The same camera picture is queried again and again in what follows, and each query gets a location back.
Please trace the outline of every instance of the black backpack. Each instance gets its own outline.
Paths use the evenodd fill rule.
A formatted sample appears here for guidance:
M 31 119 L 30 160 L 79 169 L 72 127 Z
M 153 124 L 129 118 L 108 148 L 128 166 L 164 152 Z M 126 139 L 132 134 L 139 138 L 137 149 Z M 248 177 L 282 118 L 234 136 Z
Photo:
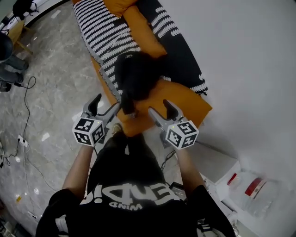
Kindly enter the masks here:
M 38 12 L 36 3 L 34 3 L 36 9 L 35 10 L 30 9 L 32 3 L 34 3 L 33 0 L 17 0 L 12 8 L 13 15 L 15 17 L 19 17 L 21 20 L 24 20 L 25 12 L 28 12 L 30 15 L 32 12 Z

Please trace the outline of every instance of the white wall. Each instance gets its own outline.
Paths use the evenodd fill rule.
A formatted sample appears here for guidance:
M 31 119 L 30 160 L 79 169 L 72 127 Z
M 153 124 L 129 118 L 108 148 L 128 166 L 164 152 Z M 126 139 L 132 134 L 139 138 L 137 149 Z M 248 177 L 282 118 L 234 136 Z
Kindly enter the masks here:
M 213 110 L 199 139 L 296 188 L 294 0 L 159 1 L 208 83 Z M 286 235 L 278 236 L 293 233 L 295 217 L 289 222 L 282 226 Z M 276 236 L 279 225 L 265 233 Z

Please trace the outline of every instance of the red label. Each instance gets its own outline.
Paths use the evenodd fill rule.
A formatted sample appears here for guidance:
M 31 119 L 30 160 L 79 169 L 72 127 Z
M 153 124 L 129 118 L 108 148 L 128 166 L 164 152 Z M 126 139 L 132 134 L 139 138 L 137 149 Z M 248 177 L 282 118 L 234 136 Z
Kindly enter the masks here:
M 259 185 L 259 183 L 262 181 L 261 178 L 256 178 L 253 180 L 253 182 L 249 185 L 249 187 L 246 189 L 245 194 L 248 196 L 251 196 L 254 192 L 255 188 Z

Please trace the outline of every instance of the black t-shirt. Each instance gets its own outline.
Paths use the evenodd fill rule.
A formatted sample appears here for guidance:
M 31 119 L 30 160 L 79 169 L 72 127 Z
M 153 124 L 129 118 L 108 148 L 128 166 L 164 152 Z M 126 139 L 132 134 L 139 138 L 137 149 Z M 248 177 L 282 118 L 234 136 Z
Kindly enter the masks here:
M 67 189 L 55 193 L 36 236 L 197 236 L 201 219 L 226 237 L 234 237 L 204 186 L 198 186 L 185 204 L 164 183 L 99 184 L 81 203 Z

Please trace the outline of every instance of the person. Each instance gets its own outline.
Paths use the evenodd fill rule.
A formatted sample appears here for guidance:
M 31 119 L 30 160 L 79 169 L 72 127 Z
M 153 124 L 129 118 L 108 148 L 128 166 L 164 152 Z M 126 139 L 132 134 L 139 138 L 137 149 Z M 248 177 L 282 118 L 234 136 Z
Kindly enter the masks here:
M 186 204 L 166 185 L 142 134 L 126 137 L 120 124 L 113 126 L 112 133 L 97 156 L 88 183 L 93 147 L 81 147 L 62 190 L 51 197 L 36 237 L 200 236 L 202 223 L 222 234 L 217 236 L 235 236 L 187 150 L 176 150 Z

